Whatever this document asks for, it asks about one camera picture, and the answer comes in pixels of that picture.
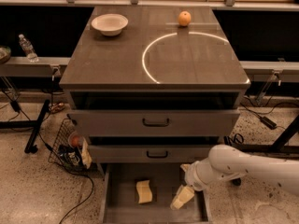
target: water bottle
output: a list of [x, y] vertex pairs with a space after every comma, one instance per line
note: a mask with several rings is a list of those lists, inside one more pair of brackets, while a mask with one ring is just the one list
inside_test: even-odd
[[25, 52], [28, 60], [31, 63], [37, 63], [38, 57], [36, 55], [35, 49], [32, 46], [31, 42], [23, 34], [19, 35], [19, 39], [20, 39], [20, 41], [19, 41], [20, 46], [21, 46], [22, 50]]

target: wire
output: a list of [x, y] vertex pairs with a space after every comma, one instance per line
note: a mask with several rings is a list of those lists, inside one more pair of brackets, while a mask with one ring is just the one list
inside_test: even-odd
[[244, 144], [244, 137], [240, 133], [236, 133], [233, 138], [227, 136], [229, 145], [236, 144], [236, 145], [243, 145]]
[[267, 100], [267, 103], [265, 105], [263, 105], [263, 107], [267, 107], [269, 105], [269, 103], [272, 100], [273, 96], [274, 96], [274, 94], [271, 95], [271, 97]]
[[261, 118], [261, 116], [259, 115], [259, 113], [258, 112], [256, 112], [256, 111], [253, 111], [253, 110], [251, 110], [251, 109], [249, 109], [249, 108], [247, 108], [246, 106], [244, 106], [242, 103], [241, 103], [241, 105], [247, 110], [247, 111], [249, 111], [250, 113], [252, 113], [252, 114], [254, 114], [255, 116], [257, 116], [258, 118]]
[[284, 128], [284, 127], [282, 127], [282, 126], [277, 126], [277, 128], [280, 128], [280, 129], [282, 129], [282, 130], [286, 130], [286, 128]]
[[26, 115], [26, 113], [24, 111], [22, 111], [22, 109], [20, 109], [20, 111], [23, 113], [23, 115], [28, 118], [28, 120], [30, 120], [30, 118]]
[[19, 115], [20, 115], [20, 112], [19, 112], [19, 113], [17, 113], [17, 115], [16, 115], [16, 116], [14, 116], [13, 118], [9, 119], [9, 120], [8, 120], [8, 122], [11, 122], [13, 119], [15, 119], [16, 117], [18, 117]]
[[255, 115], [258, 116], [258, 117], [260, 117], [261, 115], [269, 115], [269, 114], [271, 114], [271, 113], [274, 111], [274, 109], [275, 109], [276, 107], [280, 106], [280, 105], [295, 105], [295, 106], [299, 107], [299, 105], [298, 105], [298, 104], [295, 104], [295, 103], [291, 103], [291, 102], [281, 102], [281, 103], [278, 103], [278, 104], [274, 105], [274, 106], [272, 107], [272, 109], [271, 109], [269, 112], [256, 112], [256, 111], [253, 111], [253, 110], [251, 110], [251, 109], [249, 109], [249, 108], [247, 108], [247, 107], [245, 107], [245, 108], [246, 108], [249, 112], [255, 114]]
[[41, 134], [40, 133], [38, 133], [38, 135], [39, 135], [39, 137], [40, 137], [40, 139], [42, 140], [42, 142], [44, 143], [44, 145], [46, 146], [46, 148], [50, 151], [50, 153], [51, 154], [54, 154], [55, 156], [56, 156], [56, 158], [59, 160], [59, 162], [57, 162], [57, 161], [53, 161], [53, 162], [50, 162], [50, 163], [54, 163], [54, 164], [56, 164], [56, 165], [58, 165], [59, 167], [62, 167], [62, 168], [64, 168], [64, 170], [67, 172], [67, 173], [69, 173], [69, 174], [71, 174], [71, 175], [76, 175], [76, 176], [82, 176], [82, 177], [86, 177], [86, 178], [88, 178], [90, 181], [91, 181], [91, 183], [92, 183], [92, 189], [91, 189], [91, 192], [89, 193], [89, 195], [83, 200], [83, 201], [81, 201], [79, 204], [77, 204], [77, 205], [75, 205], [73, 208], [71, 208], [65, 215], [64, 215], [64, 217], [61, 219], [61, 221], [59, 222], [59, 224], [62, 224], [63, 222], [64, 222], [64, 220], [67, 218], [67, 216], [73, 211], [73, 210], [75, 210], [76, 208], [78, 208], [79, 206], [81, 206], [82, 204], [84, 204], [86, 201], [88, 201], [89, 200], [89, 198], [92, 196], [92, 194], [93, 194], [93, 190], [94, 190], [94, 182], [93, 182], [93, 180], [88, 176], [88, 175], [84, 175], [84, 174], [78, 174], [78, 173], [72, 173], [72, 172], [70, 172], [65, 166], [64, 166], [64, 163], [63, 163], [63, 161], [61, 160], [61, 158], [59, 157], [59, 155], [53, 150], [53, 148], [49, 145], [49, 144], [47, 144], [46, 142], [45, 142], [45, 140], [42, 138], [42, 136], [41, 136]]
[[9, 97], [9, 95], [5, 92], [5, 90], [4, 90], [3, 88], [1, 89], [1, 92], [8, 98], [9, 101], [13, 101], [13, 99], [11, 99], [11, 98]]
[[7, 103], [6, 105], [1, 106], [0, 109], [3, 109], [3, 108], [5, 108], [8, 105], [9, 105], [9, 103]]

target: yellow sponge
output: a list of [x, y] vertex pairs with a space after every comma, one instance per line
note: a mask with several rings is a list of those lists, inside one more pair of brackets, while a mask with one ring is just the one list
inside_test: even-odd
[[150, 203], [152, 201], [152, 193], [150, 190], [149, 180], [137, 182], [136, 188], [139, 195], [139, 204]]

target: speckled floor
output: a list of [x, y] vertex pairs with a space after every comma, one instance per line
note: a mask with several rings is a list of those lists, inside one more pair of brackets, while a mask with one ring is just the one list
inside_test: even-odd
[[[288, 102], [299, 105], [298, 99]], [[0, 99], [1, 121], [13, 118], [16, 113], [5, 98]], [[42, 103], [22, 102], [21, 109], [30, 119], [36, 119]], [[257, 112], [271, 111], [274, 105], [257, 108]], [[241, 116], [232, 135], [241, 133], [247, 144], [272, 144], [293, 119], [299, 115], [296, 105], [278, 106], [267, 115], [279, 126], [271, 131], [252, 113], [240, 107]], [[42, 124], [40, 135], [51, 146], [69, 107], [49, 116]], [[26, 120], [20, 114], [14, 120]], [[36, 154], [25, 154], [30, 131], [0, 130], [0, 223], [59, 223], [63, 216], [92, 189], [89, 179], [70, 175], [55, 164], [49, 163], [50, 152], [40, 137], [36, 139]], [[299, 145], [296, 134], [289, 145]], [[74, 210], [63, 223], [99, 223], [103, 178], [91, 172], [94, 190], [91, 198]], [[242, 185], [214, 183], [208, 189], [209, 206], [213, 223], [250, 224], [299, 223], [299, 197], [256, 180], [250, 176], [242, 178]]]

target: orange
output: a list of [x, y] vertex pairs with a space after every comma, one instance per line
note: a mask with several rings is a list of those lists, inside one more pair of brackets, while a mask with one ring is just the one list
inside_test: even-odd
[[178, 24], [180, 26], [188, 26], [191, 22], [191, 14], [188, 11], [182, 11], [178, 16]]
[[73, 138], [72, 138], [72, 147], [79, 147], [80, 146], [80, 143], [79, 143], [79, 136], [78, 135], [75, 135]]

